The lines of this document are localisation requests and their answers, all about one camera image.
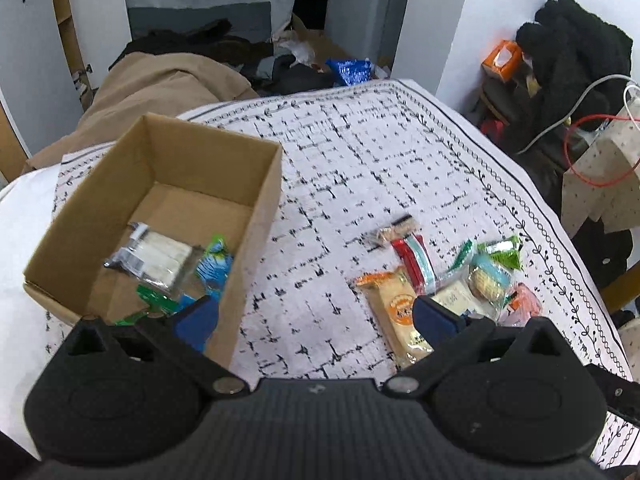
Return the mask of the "long white blueberry bar packet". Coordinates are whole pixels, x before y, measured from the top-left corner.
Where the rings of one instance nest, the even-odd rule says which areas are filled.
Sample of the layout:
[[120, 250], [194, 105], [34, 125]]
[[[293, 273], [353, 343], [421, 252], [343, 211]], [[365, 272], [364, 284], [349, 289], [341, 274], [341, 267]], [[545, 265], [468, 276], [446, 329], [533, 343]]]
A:
[[495, 321], [497, 309], [486, 299], [475, 297], [466, 281], [455, 280], [439, 289], [432, 299], [456, 315], [486, 316]]

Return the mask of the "orange rice cracker packet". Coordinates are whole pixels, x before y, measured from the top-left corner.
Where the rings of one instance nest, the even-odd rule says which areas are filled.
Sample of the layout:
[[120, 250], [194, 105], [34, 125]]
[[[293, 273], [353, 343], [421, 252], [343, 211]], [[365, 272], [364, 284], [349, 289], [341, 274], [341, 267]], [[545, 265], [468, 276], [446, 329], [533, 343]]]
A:
[[363, 274], [356, 278], [354, 286], [366, 296], [399, 367], [408, 367], [433, 351], [413, 325], [416, 292], [403, 266]]

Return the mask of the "clear white wafer packet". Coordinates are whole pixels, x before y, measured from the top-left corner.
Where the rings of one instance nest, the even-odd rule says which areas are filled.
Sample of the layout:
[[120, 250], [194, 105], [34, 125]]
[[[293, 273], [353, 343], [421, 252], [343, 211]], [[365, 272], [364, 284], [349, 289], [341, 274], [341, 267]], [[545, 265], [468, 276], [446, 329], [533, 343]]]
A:
[[132, 222], [129, 226], [128, 240], [104, 260], [104, 268], [124, 272], [161, 292], [173, 292], [198, 251], [152, 230], [146, 223]]

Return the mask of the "blue snack packet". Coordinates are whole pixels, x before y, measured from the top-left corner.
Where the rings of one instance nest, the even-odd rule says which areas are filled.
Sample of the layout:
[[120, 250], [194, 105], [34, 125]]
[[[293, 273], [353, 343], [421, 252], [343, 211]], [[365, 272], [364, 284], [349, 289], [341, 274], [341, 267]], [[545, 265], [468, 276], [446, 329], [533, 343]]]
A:
[[174, 334], [197, 352], [203, 353], [219, 321], [219, 304], [231, 272], [233, 257], [222, 236], [214, 236], [195, 266], [201, 285], [200, 296], [182, 294]]

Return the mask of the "red and blue candy packet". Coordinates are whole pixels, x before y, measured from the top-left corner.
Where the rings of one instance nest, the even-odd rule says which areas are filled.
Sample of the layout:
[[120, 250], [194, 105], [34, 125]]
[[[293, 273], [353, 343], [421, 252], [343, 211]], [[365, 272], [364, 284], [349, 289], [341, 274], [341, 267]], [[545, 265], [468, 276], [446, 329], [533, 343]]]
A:
[[437, 289], [434, 266], [420, 234], [409, 234], [390, 242], [405, 267], [409, 281], [418, 295], [433, 295]]

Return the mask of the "orange pink snack packet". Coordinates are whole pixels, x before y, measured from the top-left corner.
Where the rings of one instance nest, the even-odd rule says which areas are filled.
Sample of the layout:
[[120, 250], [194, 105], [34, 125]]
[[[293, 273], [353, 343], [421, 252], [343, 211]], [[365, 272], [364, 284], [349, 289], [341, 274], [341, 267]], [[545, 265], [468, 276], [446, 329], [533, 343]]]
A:
[[535, 294], [524, 283], [518, 283], [506, 298], [498, 324], [506, 327], [524, 327], [531, 318], [541, 315], [541, 303]]

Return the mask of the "bright green snack packet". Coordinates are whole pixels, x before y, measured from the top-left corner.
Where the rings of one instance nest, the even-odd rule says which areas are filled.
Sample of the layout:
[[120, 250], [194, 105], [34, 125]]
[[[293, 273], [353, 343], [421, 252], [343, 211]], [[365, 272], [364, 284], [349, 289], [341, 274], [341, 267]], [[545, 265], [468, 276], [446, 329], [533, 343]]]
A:
[[493, 242], [475, 243], [472, 240], [466, 240], [460, 247], [454, 262], [450, 264], [449, 271], [469, 264], [476, 254], [486, 254], [492, 261], [508, 270], [521, 270], [522, 247], [523, 243], [517, 235], [503, 237]]

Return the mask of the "teal round cookie packet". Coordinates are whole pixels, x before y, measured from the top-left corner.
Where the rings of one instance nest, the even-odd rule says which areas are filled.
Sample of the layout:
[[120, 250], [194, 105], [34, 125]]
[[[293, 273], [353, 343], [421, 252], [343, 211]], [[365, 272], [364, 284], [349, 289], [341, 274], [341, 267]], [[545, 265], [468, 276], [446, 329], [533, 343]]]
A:
[[512, 284], [512, 275], [484, 252], [474, 255], [469, 266], [471, 292], [494, 306], [501, 307]]

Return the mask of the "green packet in box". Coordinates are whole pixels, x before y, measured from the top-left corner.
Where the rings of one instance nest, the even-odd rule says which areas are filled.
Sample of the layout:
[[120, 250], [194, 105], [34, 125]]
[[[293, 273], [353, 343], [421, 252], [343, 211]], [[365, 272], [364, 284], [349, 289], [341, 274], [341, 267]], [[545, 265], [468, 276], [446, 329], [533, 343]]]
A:
[[136, 292], [144, 303], [144, 307], [126, 316], [126, 318], [116, 321], [116, 326], [131, 326], [136, 324], [140, 318], [148, 318], [152, 315], [173, 316], [181, 309], [177, 301], [151, 287], [139, 285]]

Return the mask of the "brown cardboard box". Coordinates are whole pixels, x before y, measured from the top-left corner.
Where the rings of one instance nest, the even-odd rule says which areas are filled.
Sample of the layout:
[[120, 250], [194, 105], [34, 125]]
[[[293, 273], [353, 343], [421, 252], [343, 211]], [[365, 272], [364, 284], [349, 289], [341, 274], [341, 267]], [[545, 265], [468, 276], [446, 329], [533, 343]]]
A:
[[133, 278], [104, 268], [131, 223], [191, 246], [224, 238], [233, 256], [205, 354], [229, 366], [246, 296], [278, 209], [276, 142], [183, 120], [140, 117], [67, 200], [24, 271], [25, 292], [73, 325], [140, 310]]

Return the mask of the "white black-patterned tablecloth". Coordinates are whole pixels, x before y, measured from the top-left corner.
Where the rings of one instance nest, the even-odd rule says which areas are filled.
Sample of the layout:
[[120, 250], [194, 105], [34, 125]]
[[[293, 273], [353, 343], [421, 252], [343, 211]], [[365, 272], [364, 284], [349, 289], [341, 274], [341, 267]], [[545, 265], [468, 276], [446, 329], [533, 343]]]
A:
[[579, 359], [629, 377], [620, 337], [556, 214], [524, 172], [463, 118], [404, 82], [202, 106], [175, 119], [282, 148], [278, 209], [229, 367], [248, 382], [384, 379], [395, 361], [356, 276], [392, 270], [366, 235], [402, 214], [445, 271], [466, 240], [512, 234], [518, 279]]

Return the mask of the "floral cream cloth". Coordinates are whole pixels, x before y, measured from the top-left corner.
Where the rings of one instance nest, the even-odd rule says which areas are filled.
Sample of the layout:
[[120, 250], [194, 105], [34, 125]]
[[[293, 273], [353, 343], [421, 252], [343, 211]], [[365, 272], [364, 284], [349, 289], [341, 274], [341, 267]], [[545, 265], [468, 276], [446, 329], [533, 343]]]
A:
[[602, 221], [607, 233], [639, 225], [639, 107], [605, 117], [606, 127], [582, 155], [570, 154], [565, 133], [561, 224], [574, 236], [586, 220]]

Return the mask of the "tan blanket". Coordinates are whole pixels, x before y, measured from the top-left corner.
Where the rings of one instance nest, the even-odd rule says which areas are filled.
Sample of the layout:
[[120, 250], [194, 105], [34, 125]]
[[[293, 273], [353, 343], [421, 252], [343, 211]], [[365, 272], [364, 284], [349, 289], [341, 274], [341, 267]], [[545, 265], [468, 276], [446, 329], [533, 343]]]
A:
[[245, 77], [205, 56], [134, 52], [105, 77], [75, 131], [27, 159], [23, 171], [47, 168], [67, 153], [115, 141], [145, 114], [177, 117], [203, 105], [257, 97]]

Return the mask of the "orange tissue box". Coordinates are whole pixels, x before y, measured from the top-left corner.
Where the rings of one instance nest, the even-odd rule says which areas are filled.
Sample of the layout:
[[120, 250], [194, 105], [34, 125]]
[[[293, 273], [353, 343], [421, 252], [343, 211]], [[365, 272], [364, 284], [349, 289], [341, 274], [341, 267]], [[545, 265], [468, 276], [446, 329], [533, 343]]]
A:
[[523, 62], [523, 51], [513, 40], [502, 40], [484, 59], [482, 69], [492, 78], [509, 81]]

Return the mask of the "dark clothes pile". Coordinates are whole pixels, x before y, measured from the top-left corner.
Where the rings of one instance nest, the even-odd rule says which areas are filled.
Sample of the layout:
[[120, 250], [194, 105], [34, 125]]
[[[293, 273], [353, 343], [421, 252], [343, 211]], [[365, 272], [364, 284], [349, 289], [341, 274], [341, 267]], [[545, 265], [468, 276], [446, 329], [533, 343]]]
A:
[[154, 29], [147, 35], [128, 42], [108, 69], [111, 70], [123, 58], [133, 53], [190, 53], [231, 66], [258, 63], [263, 58], [273, 55], [273, 44], [270, 41], [250, 42], [231, 35], [231, 29], [232, 25], [226, 18], [210, 22], [190, 32]]

